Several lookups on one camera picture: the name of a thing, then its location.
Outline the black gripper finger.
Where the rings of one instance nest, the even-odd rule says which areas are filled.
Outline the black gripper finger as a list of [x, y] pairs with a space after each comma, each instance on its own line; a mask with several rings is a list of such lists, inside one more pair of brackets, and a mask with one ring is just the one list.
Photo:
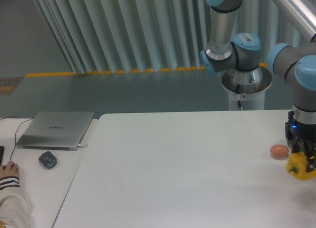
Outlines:
[[301, 145], [298, 143], [297, 139], [292, 139], [290, 142], [290, 147], [291, 147], [291, 153], [299, 153], [302, 152], [303, 149], [301, 147]]
[[316, 167], [316, 144], [305, 140], [305, 156], [307, 161], [306, 172], [311, 173]]

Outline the person's hand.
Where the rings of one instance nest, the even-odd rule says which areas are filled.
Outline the person's hand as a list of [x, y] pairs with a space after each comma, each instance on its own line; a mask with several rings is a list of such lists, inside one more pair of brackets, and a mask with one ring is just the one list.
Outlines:
[[9, 161], [6, 165], [0, 166], [0, 178], [4, 179], [7, 177], [16, 177], [19, 179], [19, 166], [13, 161]]

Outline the cream sleeved forearm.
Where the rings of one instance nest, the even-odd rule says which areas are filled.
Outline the cream sleeved forearm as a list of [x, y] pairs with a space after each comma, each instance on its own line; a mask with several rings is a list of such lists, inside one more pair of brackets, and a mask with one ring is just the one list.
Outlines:
[[0, 179], [0, 227], [30, 228], [31, 211], [16, 176]]

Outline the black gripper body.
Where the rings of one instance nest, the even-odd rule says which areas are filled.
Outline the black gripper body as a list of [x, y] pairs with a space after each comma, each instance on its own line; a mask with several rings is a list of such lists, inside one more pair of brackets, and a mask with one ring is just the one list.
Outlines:
[[288, 112], [288, 121], [285, 123], [285, 138], [292, 140], [294, 137], [300, 140], [316, 142], [316, 113], [302, 110]]

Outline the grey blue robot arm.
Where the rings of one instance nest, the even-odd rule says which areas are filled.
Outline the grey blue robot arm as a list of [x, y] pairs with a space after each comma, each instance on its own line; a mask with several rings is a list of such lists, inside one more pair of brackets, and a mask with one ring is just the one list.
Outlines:
[[260, 41], [254, 34], [232, 37], [235, 13], [243, 0], [205, 0], [212, 8], [210, 41], [201, 51], [205, 69], [226, 71], [223, 86], [240, 94], [262, 91], [271, 75], [284, 79], [293, 89], [293, 108], [285, 123], [290, 144], [287, 171], [299, 180], [316, 175], [316, 8], [309, 0], [272, 0], [288, 17], [308, 44], [294, 47], [279, 43], [268, 53], [268, 68], [259, 66]]

